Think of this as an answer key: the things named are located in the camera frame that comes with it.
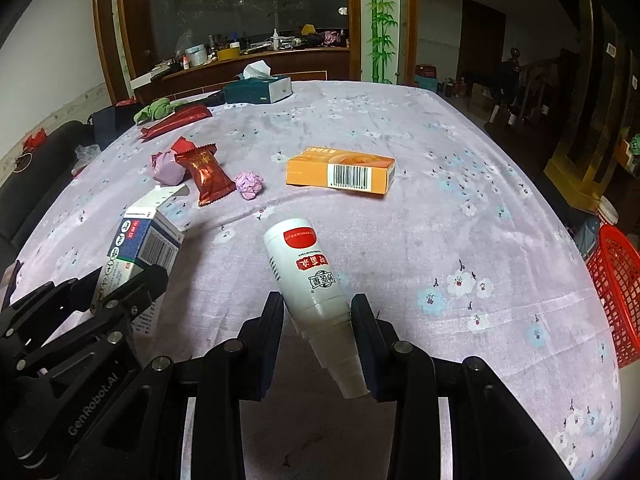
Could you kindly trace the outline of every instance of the crumpled pink paper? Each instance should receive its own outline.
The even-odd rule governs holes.
[[[262,177],[253,171],[243,171],[236,176],[236,189],[245,200],[252,200],[262,189]]]
[[[175,161],[174,156],[173,150],[151,155],[151,171],[154,180],[160,184],[177,186],[183,181],[186,170]]]

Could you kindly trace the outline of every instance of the clear plastic bag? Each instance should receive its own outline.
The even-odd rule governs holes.
[[[100,150],[100,146],[97,144],[92,144],[91,146],[76,146],[76,157],[78,161],[76,165],[71,170],[71,174],[75,177],[87,167],[89,162],[94,160],[95,157],[100,155],[102,151]]]

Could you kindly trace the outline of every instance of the white bottle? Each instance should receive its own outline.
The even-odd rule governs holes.
[[[351,309],[311,224],[303,218],[280,222],[264,234],[264,245],[298,333],[345,399],[365,395]]]

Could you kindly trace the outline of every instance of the green cloth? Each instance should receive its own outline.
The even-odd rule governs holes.
[[[137,114],[133,116],[133,120],[136,121],[136,125],[146,123],[147,121],[157,121],[158,119],[164,119],[174,111],[174,108],[179,103],[171,104],[168,98],[163,97],[156,101],[153,101],[149,106],[145,106]]]
[[[634,155],[640,155],[640,134],[635,134],[629,143],[629,149]]]

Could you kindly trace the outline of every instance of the yellow object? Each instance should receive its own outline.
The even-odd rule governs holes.
[[[302,34],[303,36],[306,36],[307,34],[315,34],[316,33],[316,28],[313,25],[309,25],[308,23],[302,27],[302,30],[300,31],[300,34]]]
[[[388,156],[312,146],[287,162],[287,184],[385,194],[395,172]]]
[[[225,59],[233,59],[240,57],[240,47],[235,46],[233,48],[223,48],[218,51],[218,61],[224,61]]]

